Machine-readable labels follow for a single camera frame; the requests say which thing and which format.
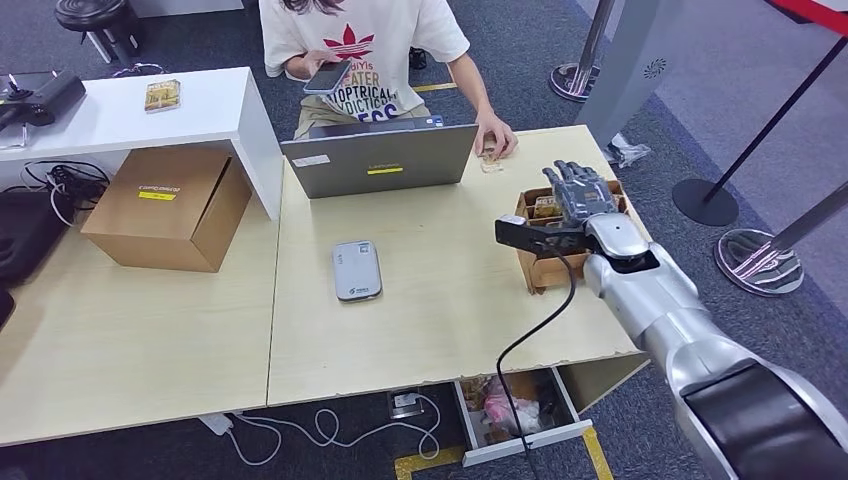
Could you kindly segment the person's right hand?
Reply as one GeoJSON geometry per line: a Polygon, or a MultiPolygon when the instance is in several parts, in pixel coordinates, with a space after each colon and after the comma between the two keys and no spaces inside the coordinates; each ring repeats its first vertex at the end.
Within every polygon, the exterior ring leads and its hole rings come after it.
{"type": "Polygon", "coordinates": [[[341,59],[332,51],[313,50],[287,62],[288,73],[301,80],[311,79],[325,63],[338,63],[341,59]]]}

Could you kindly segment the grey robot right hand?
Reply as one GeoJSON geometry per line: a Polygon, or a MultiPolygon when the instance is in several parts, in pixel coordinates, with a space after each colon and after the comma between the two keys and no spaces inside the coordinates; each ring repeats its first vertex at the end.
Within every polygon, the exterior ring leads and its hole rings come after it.
{"type": "Polygon", "coordinates": [[[564,226],[580,227],[593,215],[618,212],[607,181],[593,168],[556,160],[542,174],[551,185],[564,226]]]}

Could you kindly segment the person's left hand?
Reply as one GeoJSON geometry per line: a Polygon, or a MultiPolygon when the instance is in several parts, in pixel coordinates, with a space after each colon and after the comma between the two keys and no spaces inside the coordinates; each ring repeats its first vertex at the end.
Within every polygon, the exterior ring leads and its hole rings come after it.
{"type": "Polygon", "coordinates": [[[512,154],[518,144],[517,137],[511,127],[503,122],[493,110],[479,110],[475,122],[478,131],[474,141],[474,152],[477,156],[483,155],[487,139],[494,140],[491,154],[495,159],[512,154]]]}

